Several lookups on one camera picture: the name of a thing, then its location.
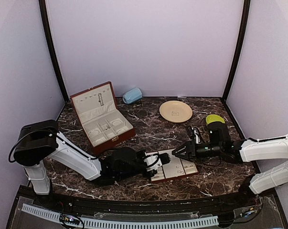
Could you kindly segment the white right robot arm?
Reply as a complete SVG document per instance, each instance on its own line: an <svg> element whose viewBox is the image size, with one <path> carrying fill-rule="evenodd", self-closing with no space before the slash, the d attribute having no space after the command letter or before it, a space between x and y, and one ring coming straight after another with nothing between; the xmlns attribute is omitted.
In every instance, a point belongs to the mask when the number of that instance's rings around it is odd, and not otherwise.
<svg viewBox="0 0 288 229"><path fill-rule="evenodd" d="M242 139L233 141L228 127L222 122L207 125L209 141L201 139L197 128L187 128L190 140L172 151L172 155L188 161L218 156L231 164L258 160L286 159L286 162L263 173L248 176L235 195L235 203L245 207L258 195L268 189L288 183L288 134L267 139Z"/></svg>

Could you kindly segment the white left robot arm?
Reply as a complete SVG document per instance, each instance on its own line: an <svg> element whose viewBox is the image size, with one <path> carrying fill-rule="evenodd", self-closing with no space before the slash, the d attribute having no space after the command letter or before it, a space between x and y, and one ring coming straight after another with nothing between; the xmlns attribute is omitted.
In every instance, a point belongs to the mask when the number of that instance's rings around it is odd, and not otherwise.
<svg viewBox="0 0 288 229"><path fill-rule="evenodd" d="M58 204L58 197L51 192L52 183L46 174L44 159L55 160L100 186L112 185L142 173L154 176L162 166L159 153L147 155L132 148L112 148L111 155L92 156L59 131L55 120L46 120L24 126L18 141L9 152L8 161L21 165L33 190L48 208Z"/></svg>

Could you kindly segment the red earring tray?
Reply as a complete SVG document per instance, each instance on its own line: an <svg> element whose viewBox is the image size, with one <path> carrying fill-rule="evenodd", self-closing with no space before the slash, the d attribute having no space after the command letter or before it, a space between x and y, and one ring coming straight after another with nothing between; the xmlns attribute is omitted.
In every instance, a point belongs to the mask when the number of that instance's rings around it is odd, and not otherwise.
<svg viewBox="0 0 288 229"><path fill-rule="evenodd" d="M173 156L171 152L174 149L149 152L148 155L155 153L168 153L171 161L168 164L162 165L158 168L158 173L150 178L151 183L160 183L164 181L170 181L175 179L181 179L197 175L199 173L196 165L193 162Z"/></svg>

